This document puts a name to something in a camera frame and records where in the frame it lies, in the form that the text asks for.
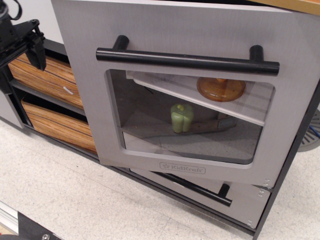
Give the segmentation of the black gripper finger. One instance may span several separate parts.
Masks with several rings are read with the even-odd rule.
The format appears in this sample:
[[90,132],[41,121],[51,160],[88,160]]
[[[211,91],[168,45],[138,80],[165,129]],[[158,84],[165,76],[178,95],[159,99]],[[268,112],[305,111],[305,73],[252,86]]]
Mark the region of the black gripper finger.
[[27,45],[25,53],[31,65],[38,70],[44,71],[46,68],[46,54],[44,44],[41,38],[32,40]]

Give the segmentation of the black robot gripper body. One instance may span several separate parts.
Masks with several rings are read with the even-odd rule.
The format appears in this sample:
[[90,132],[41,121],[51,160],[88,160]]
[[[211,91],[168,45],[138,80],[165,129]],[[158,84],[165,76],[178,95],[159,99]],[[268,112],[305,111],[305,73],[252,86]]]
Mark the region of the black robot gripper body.
[[37,38],[44,43],[44,34],[40,31],[40,21],[32,19],[16,25],[9,15],[7,7],[0,8],[0,66],[3,68],[22,54],[26,54],[28,44]]

